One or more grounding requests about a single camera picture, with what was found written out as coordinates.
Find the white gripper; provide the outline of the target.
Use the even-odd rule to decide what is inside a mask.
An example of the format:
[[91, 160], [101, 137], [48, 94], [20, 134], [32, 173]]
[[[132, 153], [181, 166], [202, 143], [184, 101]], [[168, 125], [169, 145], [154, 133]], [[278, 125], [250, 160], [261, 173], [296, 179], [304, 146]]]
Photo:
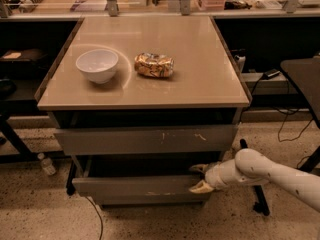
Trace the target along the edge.
[[236, 168], [235, 160], [210, 164], [196, 164], [189, 168], [190, 172], [205, 174], [205, 180], [199, 181], [189, 188], [194, 194], [206, 194], [213, 190], [221, 190], [241, 182], [242, 174]]

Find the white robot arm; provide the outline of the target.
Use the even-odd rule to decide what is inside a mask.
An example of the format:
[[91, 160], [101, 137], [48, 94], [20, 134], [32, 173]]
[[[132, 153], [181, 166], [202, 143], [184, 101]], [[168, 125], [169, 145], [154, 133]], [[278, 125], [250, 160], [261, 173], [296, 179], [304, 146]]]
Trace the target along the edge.
[[231, 185], [276, 184], [316, 211], [320, 211], [320, 177], [276, 163], [260, 152], [244, 148], [224, 162], [190, 167], [204, 178], [189, 188], [194, 194], [210, 193]]

